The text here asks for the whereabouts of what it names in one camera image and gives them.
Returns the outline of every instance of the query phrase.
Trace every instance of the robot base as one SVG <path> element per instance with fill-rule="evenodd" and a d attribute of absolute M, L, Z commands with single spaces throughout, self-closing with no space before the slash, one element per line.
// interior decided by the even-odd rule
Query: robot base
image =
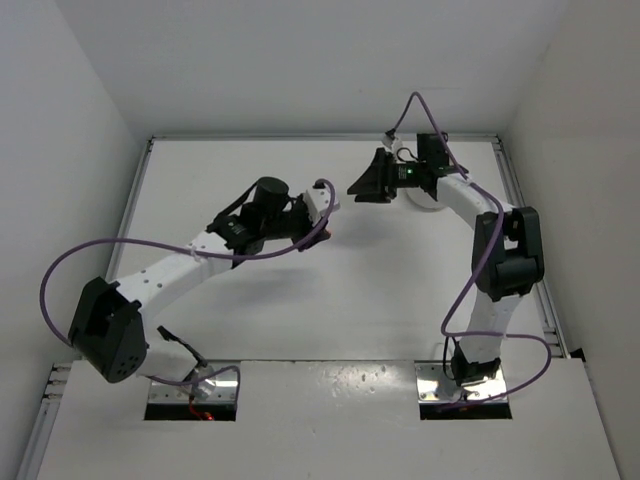
<path fill-rule="evenodd" d="M 444 375 L 441 362 L 416 362 L 415 366 L 421 420 L 511 419 L 507 397 L 474 403 L 507 391 L 502 368 L 495 378 L 459 387 Z M 449 365 L 447 373 L 451 375 Z"/>
<path fill-rule="evenodd" d="M 229 365 L 240 368 L 240 363 L 209 362 L 214 370 Z M 193 402 L 193 409 L 199 413 L 210 413 L 215 421 L 235 422 L 236 392 L 238 381 L 236 372 L 227 371 L 208 382 L 212 388 L 208 398 L 198 398 Z M 189 396 L 180 388 L 151 382 L 145 420 L 193 420 L 200 421 L 189 410 Z"/>

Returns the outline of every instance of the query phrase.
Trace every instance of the black bracket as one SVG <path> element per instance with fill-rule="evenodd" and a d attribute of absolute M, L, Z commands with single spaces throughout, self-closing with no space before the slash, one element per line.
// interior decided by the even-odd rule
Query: black bracket
<path fill-rule="evenodd" d="M 347 194 L 355 195 L 357 203 L 390 203 L 398 188 L 421 188 L 437 201 L 438 179 L 456 173 L 457 169 L 436 135 L 419 133 L 417 139 L 417 162 L 397 162 L 391 152 L 380 147 Z"/>
<path fill-rule="evenodd" d="M 489 244 L 498 215 L 487 212 L 478 215 L 473 239 L 471 268 L 475 269 Z M 544 257 L 540 218 L 532 207 L 514 208 L 505 214 L 502 234 L 487 263 L 476 280 L 476 286 L 494 302 L 509 295 L 526 295 L 544 277 Z M 517 242 L 506 249 L 503 238 Z"/>
<path fill-rule="evenodd" d="M 135 372 L 147 355 L 140 302 L 129 302 L 118 282 L 100 277 L 82 290 L 69 329 L 69 341 L 109 383 Z"/>

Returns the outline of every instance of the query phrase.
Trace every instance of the cable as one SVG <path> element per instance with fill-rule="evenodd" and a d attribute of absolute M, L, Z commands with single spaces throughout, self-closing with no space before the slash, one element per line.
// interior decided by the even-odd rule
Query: cable
<path fill-rule="evenodd" d="M 402 150 L 406 150 L 407 152 L 409 152 L 409 156 L 410 156 L 412 159 L 414 159 L 416 162 L 419 162 L 418 157 L 416 157 L 416 156 L 413 154 L 413 152 L 412 152 L 408 147 L 400 147 L 400 148 L 398 149 L 398 151 L 396 152 L 396 158 L 397 158 L 398 160 L 400 160 L 401 162 L 407 163 L 407 161 L 406 161 L 404 158 L 402 158 L 402 157 L 400 156 L 400 152 L 401 152 Z"/>
<path fill-rule="evenodd" d="M 288 246 L 286 248 L 283 248 L 282 250 L 277 250 L 275 252 L 262 253 L 262 254 L 258 254 L 258 255 L 232 255 L 232 254 L 224 254 L 224 253 L 203 252 L 203 251 L 200 251 L 200 250 L 196 250 L 195 252 L 192 252 L 191 249 L 189 249 L 189 248 L 177 247 L 177 246 L 174 246 L 174 245 L 168 245 L 166 243 L 154 242 L 154 241 L 151 241 L 151 240 L 140 240 L 140 239 L 136 239 L 136 238 L 118 238 L 118 237 L 115 237 L 115 238 L 99 238 L 99 239 L 96 239 L 96 240 L 90 240 L 88 242 L 81 243 L 80 245 L 76 245 L 75 247 L 67 250 L 62 255 L 60 255 L 58 258 L 56 258 L 53 261 L 53 263 L 49 266 L 49 268 L 47 268 L 46 272 L 44 273 L 44 276 L 42 277 L 42 281 L 40 282 L 39 303 L 40 303 L 40 312 L 42 313 L 42 318 L 44 319 L 44 322 L 49 327 L 49 330 L 51 330 L 51 332 L 56 337 L 58 337 L 58 339 L 62 343 L 64 343 L 68 347 L 73 348 L 73 345 L 71 345 L 71 342 L 69 342 L 69 340 L 55 326 L 55 324 L 53 323 L 53 320 L 51 319 L 51 316 L 49 315 L 49 310 L 47 308 L 47 301 L 46 301 L 47 284 L 49 283 L 49 280 L 51 279 L 51 275 L 53 274 L 55 269 L 58 267 L 58 265 L 60 265 L 65 259 L 67 259 L 71 255 L 73 255 L 74 253 L 77 253 L 80 250 L 84 250 L 85 248 L 94 247 L 96 245 L 113 245 L 113 244 L 123 244 L 123 243 L 125 243 L 125 244 L 131 244 L 131 245 L 142 245 L 142 246 L 146 246 L 146 247 L 153 247 L 153 248 L 158 248 L 158 249 L 161 249 L 161 250 L 168 250 L 170 252 L 182 253 L 184 255 L 193 255 L 193 254 L 195 254 L 195 255 L 197 255 L 199 257 L 203 257 L 203 258 L 220 258 L 220 259 L 223 259 L 223 260 L 233 260 L 233 261 L 267 260 L 267 259 L 270 259 L 270 258 L 280 257 L 280 256 L 285 255 L 287 253 L 293 252 L 294 250 L 302 248 L 307 243 L 309 243 L 311 240 L 313 240 L 313 238 L 327 226 L 327 222 L 329 221 L 329 216 L 333 212 L 333 209 L 335 208 L 335 204 L 336 204 L 336 189 L 333 186 L 333 184 L 329 180 L 325 180 L 324 178 L 318 179 L 316 181 L 316 183 L 322 183 L 322 184 L 326 185 L 326 187 L 329 189 L 329 195 L 330 195 L 329 196 L 329 205 L 327 206 L 326 213 L 324 214 L 322 219 L 317 223 L 317 225 L 315 227 L 313 227 L 311 229 L 311 231 L 304 238 L 302 238 L 298 242 L 294 243 L 293 245 L 290 245 L 290 246 Z M 239 392 L 239 388 L 240 388 L 240 370 L 237 367 L 225 367 L 225 368 L 223 368 L 221 370 L 218 370 L 217 372 L 214 372 L 214 373 L 209 374 L 207 376 L 204 376 L 202 378 L 196 378 L 194 380 L 190 380 L 188 382 L 173 382 L 172 380 L 164 380 L 164 379 L 158 378 L 158 377 L 149 377 L 149 378 L 151 378 L 152 380 L 154 380 L 154 381 L 156 381 L 158 383 L 163 383 L 165 385 L 173 385 L 173 386 L 197 385 L 198 383 L 200 383 L 200 382 L 202 382 L 204 380 L 212 378 L 212 377 L 218 375 L 219 373 L 221 373 L 223 371 L 226 371 L 226 370 L 230 370 L 230 369 L 235 369 L 236 373 L 238 375 L 238 391 L 236 391 L 236 405 L 237 405 L 238 392 Z"/>
<path fill-rule="evenodd" d="M 456 339 L 454 337 L 450 337 L 449 335 L 444 337 L 444 352 L 442 352 L 442 372 L 444 373 L 444 376 L 447 377 L 449 380 L 455 382 L 455 378 L 452 378 L 449 376 L 449 374 L 447 373 L 447 353 L 449 351 L 449 339 L 453 340 L 453 344 L 457 347 L 458 346 L 458 342 L 456 341 Z"/>
<path fill-rule="evenodd" d="M 464 169 L 462 168 L 460 163 L 458 163 L 458 160 L 456 159 L 455 155 L 451 151 L 451 148 L 449 148 L 449 144 L 447 143 L 447 139 L 445 138 L 445 134 L 442 132 L 442 130 L 440 130 L 440 127 L 436 123 L 436 120 L 433 117 L 433 115 L 431 113 L 431 110 L 429 109 L 429 106 L 427 105 L 427 102 L 425 101 L 424 97 L 420 94 L 420 92 L 411 93 L 411 95 L 409 96 L 409 100 L 407 101 L 407 104 L 405 105 L 404 110 L 402 111 L 402 114 L 400 115 L 400 118 L 398 119 L 398 121 L 396 122 L 394 127 L 391 129 L 391 132 L 395 133 L 395 131 L 398 129 L 398 127 L 400 126 L 400 124 L 404 120 L 405 116 L 407 115 L 407 112 L 409 111 L 409 107 L 411 106 L 411 103 L 413 102 L 414 98 L 417 98 L 418 101 L 420 102 L 420 104 L 422 105 L 422 108 L 424 109 L 424 112 L 427 114 L 427 117 L 429 118 L 429 122 L 431 123 L 431 126 L 435 130 L 436 135 L 438 136 L 438 139 L 440 140 L 440 143 L 442 144 L 443 148 L 445 149 L 445 152 L 447 152 L 447 155 L 451 159 L 451 163 L 453 163 L 453 165 L 455 166 L 455 168 L 458 171 L 458 173 L 460 174 L 460 176 L 462 176 L 462 178 L 464 178 L 465 180 L 468 180 L 469 176 L 464 171 Z M 471 277 L 469 277 L 469 280 L 464 285 L 464 287 L 462 288 L 462 291 L 460 292 L 460 294 L 458 294 L 458 297 L 455 299 L 455 301 L 451 305 L 451 308 L 447 312 L 447 315 L 445 316 L 444 320 L 442 321 L 442 325 L 440 326 L 440 332 L 445 337 L 472 337 L 472 336 L 502 337 L 502 336 L 504 336 L 506 338 L 519 338 L 519 339 L 526 339 L 526 340 L 534 340 L 534 341 L 540 342 L 540 343 L 542 343 L 544 345 L 545 349 L 547 350 L 547 359 L 545 361 L 544 366 L 542 367 L 542 369 L 540 369 L 540 371 L 537 374 L 535 374 L 533 377 L 531 377 L 526 382 L 524 382 L 524 383 L 522 383 L 522 384 L 520 384 L 520 385 L 518 385 L 516 387 L 510 388 L 506 392 L 504 392 L 504 393 L 502 393 L 500 395 L 490 396 L 490 397 L 484 398 L 482 400 L 477 400 L 477 401 L 473 401 L 473 402 L 465 402 L 462 405 L 460 404 L 460 401 L 458 400 L 458 401 L 456 401 L 454 403 L 451 403 L 449 405 L 443 406 L 443 408 L 442 408 L 443 410 L 447 410 L 447 409 L 451 409 L 451 408 L 461 408 L 461 407 L 466 407 L 466 406 L 469 406 L 469 405 L 477 405 L 477 404 L 485 403 L 485 402 L 488 402 L 488 401 L 491 401 L 491 400 L 494 400 L 494 399 L 497 399 L 497 398 L 505 397 L 507 395 L 511 395 L 513 393 L 516 393 L 516 392 L 528 387 L 532 383 L 536 382 L 538 379 L 540 379 L 540 377 L 542 377 L 547 372 L 549 367 L 551 366 L 551 358 L 553 356 L 553 354 L 551 352 L 551 348 L 549 347 L 547 342 L 544 339 L 542 339 L 542 338 L 540 338 L 538 336 L 535 336 L 535 335 L 513 334 L 513 333 L 510 333 L 510 334 L 508 333 L 506 335 L 503 335 L 502 333 L 491 332 L 491 331 L 470 331 L 470 332 L 449 332 L 449 331 L 447 331 L 447 327 L 449 326 L 449 323 L 451 322 L 451 319 L 453 318 L 453 315 L 456 313 L 456 311 L 458 310 L 458 307 L 460 306 L 460 304 L 462 303 L 464 298 L 467 296 L 467 294 L 469 293 L 469 291 L 471 290 L 473 285 L 476 283 L 476 280 L 480 276 L 480 273 L 482 272 L 482 269 L 487 264 L 487 261 L 489 260 L 489 256 L 491 255 L 491 252 L 493 251 L 493 248 L 496 246 L 496 243 L 498 242 L 498 238 L 500 237 L 500 231 L 501 231 L 502 223 L 504 221 L 504 209 L 502 208 L 502 204 L 500 203 L 500 201 L 496 197 L 494 197 L 491 193 L 489 193 L 484 188 L 482 188 L 480 185 L 478 185 L 477 183 L 471 182 L 470 185 L 471 185 L 471 188 L 473 188 L 480 195 L 485 197 L 487 200 L 491 201 L 491 203 L 493 203 L 496 206 L 496 209 L 498 210 L 498 219 L 496 221 L 496 227 L 494 228 L 493 233 L 491 234 L 491 238 L 489 240 L 489 243 L 487 244 L 487 248 L 482 253 L 482 256 L 480 257 L 480 260 L 479 260 L 478 264 L 476 265 L 476 268 L 471 273 Z"/>

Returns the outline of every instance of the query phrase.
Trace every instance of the white table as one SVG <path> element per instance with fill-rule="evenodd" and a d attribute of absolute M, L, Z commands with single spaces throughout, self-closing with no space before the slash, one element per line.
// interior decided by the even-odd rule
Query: white table
<path fill-rule="evenodd" d="M 540 382 L 512 396 L 513 420 L 420 421 L 412 362 L 441 355 L 439 324 L 469 275 L 472 232 L 452 212 L 425 213 L 402 196 L 353 203 L 346 188 L 376 146 L 155 141 L 123 223 L 127 236 L 186 243 L 263 175 L 293 193 L 319 177 L 334 181 L 342 203 L 334 236 L 303 254 L 242 265 L 159 316 L 208 357 L 243 360 L 235 423 L 145 422 L 148 382 L 109 385 L 76 362 L 40 478 L 618 478 L 576 360 L 555 359 Z M 505 197 L 490 141 L 452 149 L 478 183 Z M 112 272 L 161 255 L 117 249 Z M 472 305 L 470 295 L 452 328 L 466 327 Z M 510 331 L 542 334 L 533 296 Z M 508 341 L 502 359 L 514 386 L 540 368 L 544 351 Z"/>

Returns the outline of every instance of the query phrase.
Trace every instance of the silver mounting plate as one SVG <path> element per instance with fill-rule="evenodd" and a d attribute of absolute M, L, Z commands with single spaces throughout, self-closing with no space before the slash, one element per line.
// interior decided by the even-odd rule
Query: silver mounting plate
<path fill-rule="evenodd" d="M 507 391 L 502 368 L 495 378 L 485 378 L 484 381 L 458 387 L 454 381 L 448 379 L 443 372 L 441 362 L 416 362 L 416 381 L 418 386 L 418 403 L 420 406 L 444 406 L 459 403 L 464 408 L 465 401 L 474 401 L 501 395 Z M 483 405 L 509 405 L 506 396 L 487 400 Z"/>
<path fill-rule="evenodd" d="M 240 368 L 239 362 L 209 362 L 209 365 L 214 370 L 219 370 L 229 365 L 235 365 Z M 210 383 L 215 385 L 212 394 L 206 399 L 196 399 L 194 405 L 228 406 L 234 404 L 236 389 L 238 388 L 236 372 L 233 370 L 223 372 L 213 378 Z M 149 405 L 187 405 L 189 396 L 179 388 L 151 382 L 147 403 Z"/>

